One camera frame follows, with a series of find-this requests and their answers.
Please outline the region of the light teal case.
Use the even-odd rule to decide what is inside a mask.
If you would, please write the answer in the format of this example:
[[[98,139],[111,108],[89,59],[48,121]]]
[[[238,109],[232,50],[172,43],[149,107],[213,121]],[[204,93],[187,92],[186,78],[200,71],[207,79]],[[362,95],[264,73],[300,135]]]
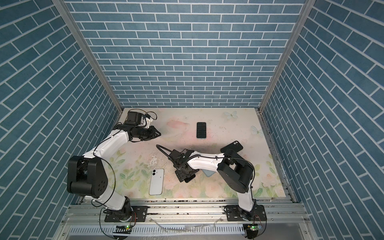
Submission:
[[[207,178],[211,177],[214,175],[216,172],[215,171],[209,171],[209,170],[202,170],[203,173],[206,175]]]

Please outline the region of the blue phone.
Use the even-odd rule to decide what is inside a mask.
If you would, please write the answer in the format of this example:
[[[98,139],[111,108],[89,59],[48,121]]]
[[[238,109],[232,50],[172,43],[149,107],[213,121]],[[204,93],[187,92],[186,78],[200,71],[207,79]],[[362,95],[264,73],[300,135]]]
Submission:
[[[206,139],[207,138],[207,124],[205,122],[197,123],[197,131],[196,136],[198,139]]]

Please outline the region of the black phone screen up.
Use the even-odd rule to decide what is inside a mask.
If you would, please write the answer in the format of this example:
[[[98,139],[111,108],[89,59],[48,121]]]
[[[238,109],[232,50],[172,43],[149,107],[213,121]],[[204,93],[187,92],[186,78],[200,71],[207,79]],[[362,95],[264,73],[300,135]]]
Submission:
[[[185,182],[185,183],[189,183],[189,182],[190,182],[191,180],[193,180],[195,177],[196,177],[196,175],[193,174],[193,175],[189,176],[188,178],[185,178],[185,179],[184,179],[184,182]]]

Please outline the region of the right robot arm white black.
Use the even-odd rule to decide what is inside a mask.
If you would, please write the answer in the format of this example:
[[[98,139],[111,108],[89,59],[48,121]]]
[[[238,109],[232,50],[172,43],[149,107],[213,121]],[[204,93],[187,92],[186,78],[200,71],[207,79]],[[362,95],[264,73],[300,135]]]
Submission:
[[[255,217],[255,201],[252,196],[252,181],[255,169],[237,152],[227,150],[220,154],[203,154],[194,150],[185,153],[171,151],[168,159],[176,168],[175,173],[180,182],[190,182],[199,170],[217,172],[227,185],[237,192],[238,211],[242,218],[252,220]]]

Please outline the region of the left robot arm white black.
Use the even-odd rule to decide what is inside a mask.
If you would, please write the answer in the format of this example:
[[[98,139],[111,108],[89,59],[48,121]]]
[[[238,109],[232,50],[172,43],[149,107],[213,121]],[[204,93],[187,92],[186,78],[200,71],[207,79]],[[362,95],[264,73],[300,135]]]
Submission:
[[[161,133],[154,127],[118,123],[110,135],[93,149],[68,161],[67,191],[92,197],[100,207],[121,215],[132,212],[130,200],[116,192],[116,173],[110,158],[124,144],[156,139]]]

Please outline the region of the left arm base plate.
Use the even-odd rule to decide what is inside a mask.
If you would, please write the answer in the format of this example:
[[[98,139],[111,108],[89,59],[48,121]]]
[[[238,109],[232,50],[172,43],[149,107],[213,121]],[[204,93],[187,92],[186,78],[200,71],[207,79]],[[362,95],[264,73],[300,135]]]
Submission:
[[[137,223],[145,222],[148,208],[148,206],[128,206],[119,211],[103,210],[103,213],[106,215],[105,222],[107,223]]]

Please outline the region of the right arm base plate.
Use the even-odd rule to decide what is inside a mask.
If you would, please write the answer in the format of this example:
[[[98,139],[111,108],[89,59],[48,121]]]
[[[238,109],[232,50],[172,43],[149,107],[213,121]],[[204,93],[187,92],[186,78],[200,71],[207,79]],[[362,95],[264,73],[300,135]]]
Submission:
[[[227,205],[224,212],[229,222],[238,221],[266,221],[267,215],[264,206],[255,204],[250,212],[241,209],[238,205]]]

